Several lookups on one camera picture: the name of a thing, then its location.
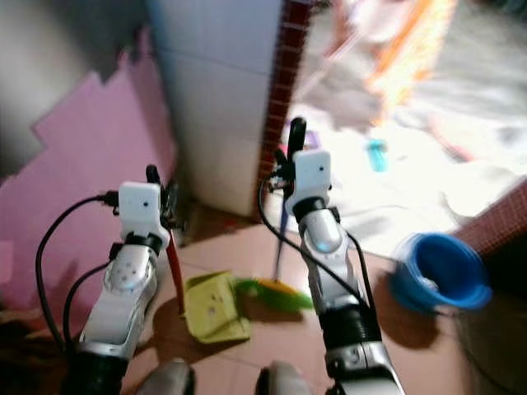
black cable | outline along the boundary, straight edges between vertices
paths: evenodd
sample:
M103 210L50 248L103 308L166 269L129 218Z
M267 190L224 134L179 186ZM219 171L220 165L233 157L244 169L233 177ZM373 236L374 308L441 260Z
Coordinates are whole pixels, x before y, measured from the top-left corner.
M364 259L361 245L359 244L358 240L355 239L347 230L346 235L355 244L355 249L357 250L357 254L359 256L359 262L361 263L362 279L364 280L364 287L366 288L366 296L368 297L368 302L370 303L371 312L376 317L377 309L375 307L375 301L373 300L373 292L371 292L370 279L368 278L368 271L366 269L366 260Z
M79 286L87 280L89 277L93 276L97 272L100 272L101 270L104 270L110 262L107 262L103 265L94 267L93 269L89 270L88 272L84 273L82 276L80 276L77 281L75 281L70 288L68 292L68 296L66 297L66 302L64 303L64 310L63 310L63 334L64 334L64 341L66 342L66 351L71 353L74 349L74 343L72 339L72 334L70 333L69 329L69 314L70 309L72 307L73 297L75 296L75 292L77 292Z
M77 202L73 206L69 207L48 228L44 237L40 241L39 248L37 249L37 252L36 252L35 275L36 275L36 287L39 293L40 306L42 308L42 313L44 314L44 319L46 321L46 324L48 325L48 328L51 331L51 335L53 336L53 339L57 343L58 348L62 352L66 351L66 345L64 343L64 340L60 336L60 332L57 329L57 324L55 323L53 319L53 315L51 314L51 308L49 307L48 299L46 297L46 291L44 288L44 278L42 276L42 255L44 253L44 247L48 243L48 240L53 234L53 232L55 232L55 230L60 225L60 223L64 221L64 218L66 218L69 214L71 214L73 211L78 209L80 206L83 206L89 202L103 202L104 200L105 200L104 195L97 195L94 197L88 197L86 199L83 199L80 202Z
M285 244L289 245L290 247L292 247L293 249L295 249L296 251L298 251L302 257L304 257L304 259L308 259L309 261L313 262L315 265L317 265L318 267L320 267L322 270L324 270L326 273L328 273L328 275L333 278L342 288L344 288L347 292L349 292L350 295L353 295L355 296L355 298L357 299L358 303L363 305L364 307L366 307L367 309L369 309L370 307L368 306L368 304L362 299L362 297L358 294L358 292L356 290L354 290L353 288L350 287L349 284L347 284L342 278L340 278L337 274L335 274L334 271L332 271L329 267L327 267L326 265L324 265L321 261L319 261L318 259L314 258L310 253L308 253L307 251L305 251L304 249L302 249L301 247L299 247L298 245L296 245L295 243L293 243L292 241L290 241L286 236L283 236L283 235L280 235L280 232L278 232L274 226L271 225L271 223L269 222L269 220L267 219L267 217L265 216L265 213L264 213L264 204L262 202L262 196L264 195L264 186L265 184L273 177L272 174L268 175L265 179L263 179L263 181L260 183L259 185L259 188L258 188L258 211L259 211L259 214L260 214L260 217L262 218L262 222L264 225L266 225L268 227L269 230L271 230L271 232L278 237L278 239L280 239L282 242L284 242Z

dustpan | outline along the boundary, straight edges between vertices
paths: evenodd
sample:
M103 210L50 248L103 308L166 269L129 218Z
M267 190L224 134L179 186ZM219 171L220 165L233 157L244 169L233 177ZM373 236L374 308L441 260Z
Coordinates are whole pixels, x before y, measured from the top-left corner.
M189 278L184 287L184 304L190 334L201 343L228 342L250 338L250 323L240 316L230 272Z

white tile wall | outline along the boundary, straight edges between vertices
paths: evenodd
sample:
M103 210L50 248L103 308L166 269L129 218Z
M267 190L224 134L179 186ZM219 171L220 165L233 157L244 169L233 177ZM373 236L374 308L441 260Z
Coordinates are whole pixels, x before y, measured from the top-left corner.
M251 212L282 0L149 0L194 194Z

blue bucket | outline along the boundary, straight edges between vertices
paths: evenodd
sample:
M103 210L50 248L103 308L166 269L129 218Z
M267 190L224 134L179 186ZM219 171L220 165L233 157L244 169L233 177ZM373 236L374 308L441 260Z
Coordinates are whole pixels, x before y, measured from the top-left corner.
M492 297L478 254L452 236L416 235L401 254L390 285L405 307L427 312L439 305L478 309Z

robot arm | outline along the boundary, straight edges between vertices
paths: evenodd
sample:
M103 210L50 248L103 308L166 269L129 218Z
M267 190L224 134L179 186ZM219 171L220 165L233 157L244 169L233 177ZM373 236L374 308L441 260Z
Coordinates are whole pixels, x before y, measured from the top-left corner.
M335 380L333 390L343 394L404 395L382 343L375 310L364 302L364 292L354 276L347 255L350 239L339 224L336 210L327 208L331 185L329 153L301 151L304 134L305 121L294 119L289 150L293 147L295 151L287 153L287 160L279 160L282 168L277 174L286 174L280 180L281 185L288 185L284 188L286 209L295 216L301 247L309 253L310 258L305 255L304 258L309 268L311 295L324 333L326 369L329 377ZM317 262L324 263L344 280L355 291L354 295L321 270Z
M161 186L124 183L119 188L124 241L105 270L104 286L86 322L63 395L117 395L156 293L156 260L169 243L161 225Z

